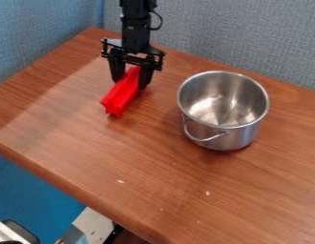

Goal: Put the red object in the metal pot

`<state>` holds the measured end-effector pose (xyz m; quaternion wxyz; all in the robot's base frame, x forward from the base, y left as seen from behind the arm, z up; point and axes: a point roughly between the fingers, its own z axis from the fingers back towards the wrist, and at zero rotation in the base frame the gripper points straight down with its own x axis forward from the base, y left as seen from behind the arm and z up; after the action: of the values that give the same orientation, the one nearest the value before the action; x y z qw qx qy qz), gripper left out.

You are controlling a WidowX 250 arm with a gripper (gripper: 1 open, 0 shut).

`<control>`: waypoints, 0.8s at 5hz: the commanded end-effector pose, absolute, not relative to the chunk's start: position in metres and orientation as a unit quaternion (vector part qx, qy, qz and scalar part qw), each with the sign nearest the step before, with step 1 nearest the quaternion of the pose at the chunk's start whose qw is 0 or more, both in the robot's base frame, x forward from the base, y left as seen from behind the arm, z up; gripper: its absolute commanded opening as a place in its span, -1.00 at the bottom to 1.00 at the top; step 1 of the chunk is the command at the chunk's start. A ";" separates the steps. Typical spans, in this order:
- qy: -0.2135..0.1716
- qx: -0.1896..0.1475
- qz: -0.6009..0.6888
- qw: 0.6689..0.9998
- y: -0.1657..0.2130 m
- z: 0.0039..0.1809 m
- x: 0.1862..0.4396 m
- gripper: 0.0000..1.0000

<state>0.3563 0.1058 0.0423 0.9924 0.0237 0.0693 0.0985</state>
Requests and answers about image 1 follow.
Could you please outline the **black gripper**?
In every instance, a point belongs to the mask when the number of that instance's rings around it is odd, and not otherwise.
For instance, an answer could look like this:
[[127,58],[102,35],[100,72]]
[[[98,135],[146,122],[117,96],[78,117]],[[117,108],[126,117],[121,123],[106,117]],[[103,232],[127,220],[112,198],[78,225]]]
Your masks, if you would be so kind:
[[117,83],[125,75],[126,65],[141,66],[139,90],[150,84],[154,70],[163,68],[165,52],[150,45],[151,16],[138,19],[122,16],[121,39],[103,38],[102,56],[110,61],[112,80]]

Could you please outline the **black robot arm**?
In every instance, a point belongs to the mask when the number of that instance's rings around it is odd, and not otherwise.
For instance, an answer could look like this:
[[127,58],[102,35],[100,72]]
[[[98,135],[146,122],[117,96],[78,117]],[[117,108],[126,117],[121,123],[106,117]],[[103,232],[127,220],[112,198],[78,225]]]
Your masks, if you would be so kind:
[[139,90],[142,91],[151,82],[153,73],[163,68],[166,53],[150,45],[150,32],[162,28],[151,26],[151,15],[159,20],[157,13],[157,0],[119,0],[122,7],[121,39],[103,38],[102,56],[108,60],[111,75],[117,83],[125,75],[126,65],[131,64],[139,70]]

